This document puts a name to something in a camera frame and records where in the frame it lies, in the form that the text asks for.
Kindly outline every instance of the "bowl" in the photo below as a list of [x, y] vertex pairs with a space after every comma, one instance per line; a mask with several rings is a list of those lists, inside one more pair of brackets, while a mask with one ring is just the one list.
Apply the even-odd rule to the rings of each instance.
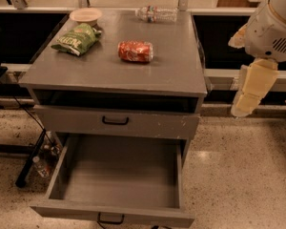
[[96, 25], [97, 19], [102, 16], [102, 11], [95, 8], [82, 8], [70, 13], [69, 18], [77, 23]]

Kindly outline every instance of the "floor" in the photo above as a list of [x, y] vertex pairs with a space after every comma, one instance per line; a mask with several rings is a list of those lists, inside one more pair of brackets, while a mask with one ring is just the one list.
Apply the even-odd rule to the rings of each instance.
[[[229, 106], [205, 104], [202, 115], [182, 172], [185, 210], [195, 217], [191, 228], [286, 229], [286, 110], [237, 119]], [[0, 110], [0, 143], [27, 145], [39, 134], [22, 110]], [[90, 221], [43, 219], [32, 211], [50, 179], [31, 169], [27, 186], [17, 188], [25, 160], [0, 155], [0, 229], [100, 228]]]

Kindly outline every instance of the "black metal leg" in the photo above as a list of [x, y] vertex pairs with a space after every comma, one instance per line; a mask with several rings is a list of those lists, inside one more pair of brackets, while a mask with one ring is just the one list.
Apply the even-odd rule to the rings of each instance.
[[15, 184], [17, 187], [24, 187], [26, 185], [26, 176], [31, 168], [31, 165], [32, 165], [32, 159], [38, 154], [40, 148], [41, 148], [41, 145], [44, 141], [44, 138], [45, 138], [45, 134], [46, 134], [46, 130], [43, 130], [43, 132], [41, 133], [41, 135], [39, 136], [36, 144], [35, 144], [35, 148], [34, 150], [31, 152], [29, 158], [27, 159], [26, 161], [26, 164], [25, 166], [23, 167], [18, 179], [16, 180]]

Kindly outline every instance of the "cabinet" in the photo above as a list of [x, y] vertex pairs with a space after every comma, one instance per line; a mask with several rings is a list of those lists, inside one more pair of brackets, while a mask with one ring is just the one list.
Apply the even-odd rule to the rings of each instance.
[[[74, 26], [67, 21], [53, 40]], [[148, 24], [134, 11], [103, 9], [98, 27], [102, 38], [89, 52], [48, 45], [20, 82], [64, 146], [32, 208], [52, 218], [190, 227], [181, 171], [206, 95], [191, 14]], [[153, 43], [153, 61], [119, 59], [124, 40]]]

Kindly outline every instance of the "black handle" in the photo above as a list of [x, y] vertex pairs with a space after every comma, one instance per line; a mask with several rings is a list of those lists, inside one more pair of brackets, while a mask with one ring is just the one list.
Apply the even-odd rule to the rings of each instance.
[[130, 119], [128, 117], [126, 117], [125, 121], [123, 122], [116, 122], [116, 121], [109, 121], [106, 119], [105, 116], [103, 116], [102, 121], [104, 124], [106, 125], [117, 125], [117, 126], [125, 126], [128, 124], [128, 122], [130, 121]]
[[101, 213], [98, 213], [97, 216], [97, 222], [103, 223], [103, 224], [111, 224], [111, 225], [120, 225], [124, 222], [124, 215], [122, 215], [122, 219], [120, 221], [106, 221], [101, 219]]

